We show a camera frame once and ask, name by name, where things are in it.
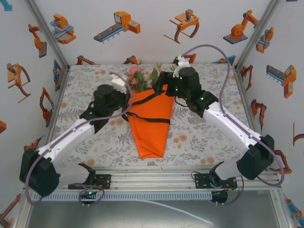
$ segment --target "orange bag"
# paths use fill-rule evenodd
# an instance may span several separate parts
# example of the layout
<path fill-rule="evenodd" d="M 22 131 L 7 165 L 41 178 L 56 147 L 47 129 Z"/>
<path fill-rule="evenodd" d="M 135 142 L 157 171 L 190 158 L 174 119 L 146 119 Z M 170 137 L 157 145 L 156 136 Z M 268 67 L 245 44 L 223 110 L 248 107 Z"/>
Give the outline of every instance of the orange bag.
<path fill-rule="evenodd" d="M 133 93 L 133 105 L 128 120 L 140 158 L 162 158 L 165 152 L 174 97 L 163 93 L 156 96 L 153 89 Z"/>

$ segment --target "white wall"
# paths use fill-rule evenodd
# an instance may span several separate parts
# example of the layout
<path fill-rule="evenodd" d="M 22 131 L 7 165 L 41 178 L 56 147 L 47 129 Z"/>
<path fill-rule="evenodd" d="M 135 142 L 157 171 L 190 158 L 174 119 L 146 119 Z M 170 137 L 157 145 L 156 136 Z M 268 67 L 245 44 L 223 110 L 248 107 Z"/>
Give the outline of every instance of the white wall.
<path fill-rule="evenodd" d="M 131 55 L 143 63 L 169 63 L 175 56 L 199 44 L 213 44 L 222 48 L 228 55 L 240 56 L 249 39 L 237 44 L 223 40 L 230 34 L 231 28 L 241 23 L 243 13 L 252 10 L 260 19 L 269 4 L 269 0 L 36 0 L 45 21 L 50 23 L 53 15 L 64 16 L 75 31 L 76 39 L 69 44 L 58 44 L 68 63 L 77 62 L 77 56 L 84 57 L 99 64 L 121 64 Z M 169 22 L 175 16 L 192 9 L 199 17 L 200 28 L 192 39 L 180 34 L 181 44 L 166 38 L 163 34 L 174 36 L 176 25 Z M 114 24 L 113 13 L 126 11 L 132 19 L 141 25 L 141 33 L 130 31 L 110 38 L 104 44 L 94 40 L 94 36 Z M 245 35 L 250 37 L 253 25 L 248 24 Z M 197 51 L 196 62 L 214 62 L 222 58 L 215 50 Z"/>
<path fill-rule="evenodd" d="M 263 134 L 273 136 L 275 149 L 286 155 L 293 171 L 285 177 L 284 193 L 301 210 L 304 210 L 304 140 L 296 141 L 293 146 L 293 123 L 296 135 L 304 133 L 303 9 L 303 1 L 282 1 L 267 26 L 267 29 L 274 27 L 270 46 L 264 54 L 252 51 L 245 64 L 253 65 L 252 86 L 247 92 L 249 100 L 257 99 L 267 106 Z M 266 76 L 266 66 L 271 65 L 284 72 L 291 64 L 296 68 L 297 79 L 294 93 L 286 99 L 281 83 Z M 248 77 L 244 79 L 244 85 L 247 84 Z"/>
<path fill-rule="evenodd" d="M 44 86 L 53 102 L 57 103 L 60 91 L 55 92 L 53 81 L 53 61 L 55 55 L 47 47 L 47 55 L 38 57 L 34 45 L 34 36 L 29 32 L 28 24 L 37 25 L 24 1 L 9 0 L 13 11 L 4 11 L 0 5 L 0 120 L 5 122 L 7 129 L 0 134 L 0 213 L 20 193 L 23 184 L 19 181 L 19 172 L 23 147 L 30 145 L 41 135 L 47 135 L 48 128 L 39 107 L 39 98 Z M 46 41 L 41 32 L 37 32 L 42 41 Z M 18 104 L 23 97 L 17 87 L 8 89 L 7 63 L 22 65 L 29 74 L 31 82 L 24 90 L 31 93 Z M 45 99 L 44 106 L 50 109 Z"/>

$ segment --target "floral pattern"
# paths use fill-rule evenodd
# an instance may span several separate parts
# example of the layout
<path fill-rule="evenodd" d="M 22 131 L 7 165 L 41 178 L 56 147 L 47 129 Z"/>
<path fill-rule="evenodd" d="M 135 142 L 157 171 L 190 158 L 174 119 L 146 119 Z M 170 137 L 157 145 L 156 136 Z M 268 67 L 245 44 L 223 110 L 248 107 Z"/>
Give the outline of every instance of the floral pattern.
<path fill-rule="evenodd" d="M 225 64 L 193 64 L 199 73 L 202 88 L 218 97 L 227 72 Z M 109 72 L 123 75 L 132 65 L 72 66 L 53 139 L 67 130 L 87 109 L 93 92 L 109 83 Z M 145 73 L 156 64 L 142 64 Z M 171 64 L 163 64 L 165 71 Z M 247 124 L 243 103 L 233 73 L 223 94 L 225 107 L 241 122 Z M 96 135 L 81 142 L 60 164 L 72 166 L 85 162 L 91 166 L 171 166 L 215 164 L 240 157 L 235 144 L 216 126 L 206 122 L 188 108 L 174 104 L 164 158 L 140 159 L 129 124 L 121 117 L 110 119 Z"/>

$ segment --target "flower bouquet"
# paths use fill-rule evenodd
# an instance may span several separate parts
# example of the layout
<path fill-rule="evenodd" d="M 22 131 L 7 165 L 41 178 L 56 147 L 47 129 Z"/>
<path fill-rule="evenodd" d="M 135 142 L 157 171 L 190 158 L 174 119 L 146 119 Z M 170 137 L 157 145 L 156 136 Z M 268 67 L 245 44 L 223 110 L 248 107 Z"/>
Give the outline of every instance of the flower bouquet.
<path fill-rule="evenodd" d="M 133 91 L 133 105 L 128 121 L 140 158 L 162 158 L 166 147 L 174 97 L 156 95 L 152 85 L 163 71 L 161 64 L 148 72 L 133 66 L 126 75 Z"/>

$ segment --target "black strap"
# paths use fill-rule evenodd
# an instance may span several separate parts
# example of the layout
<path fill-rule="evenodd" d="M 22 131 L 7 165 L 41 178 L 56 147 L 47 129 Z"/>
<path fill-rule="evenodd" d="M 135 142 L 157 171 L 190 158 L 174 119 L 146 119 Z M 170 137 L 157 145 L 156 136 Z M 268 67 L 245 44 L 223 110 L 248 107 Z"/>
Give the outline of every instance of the black strap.
<path fill-rule="evenodd" d="M 147 96 L 145 99 L 143 100 L 140 100 L 140 101 L 136 101 L 132 104 L 133 105 L 141 105 L 143 103 L 146 103 L 147 101 L 150 101 L 151 99 L 157 97 L 158 95 L 156 93 L 154 94 L 151 94 L 149 96 Z M 131 113 L 131 112 L 127 112 L 126 113 L 127 115 L 131 115 L 131 116 L 134 116 L 136 118 L 139 118 L 139 119 L 142 119 L 142 120 L 145 120 L 145 121 L 148 121 L 148 122 L 152 122 L 152 123 L 166 123 L 166 124 L 170 124 L 170 119 L 163 119 L 163 118 L 145 118 L 145 117 L 141 117 L 141 116 L 138 116 L 137 114 L 135 113 Z M 122 115 L 122 118 L 129 122 L 129 119 L 128 117 L 124 114 Z"/>

